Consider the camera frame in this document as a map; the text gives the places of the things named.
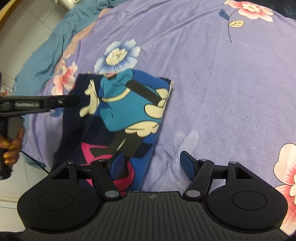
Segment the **person's left hand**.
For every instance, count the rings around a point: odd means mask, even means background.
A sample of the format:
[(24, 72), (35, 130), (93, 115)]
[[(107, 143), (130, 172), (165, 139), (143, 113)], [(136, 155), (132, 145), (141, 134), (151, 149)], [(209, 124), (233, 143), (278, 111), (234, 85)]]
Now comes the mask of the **person's left hand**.
[(21, 126), (18, 136), (11, 142), (1, 135), (1, 149), (4, 149), (3, 158), (7, 166), (13, 166), (18, 161), (24, 134), (25, 128)]

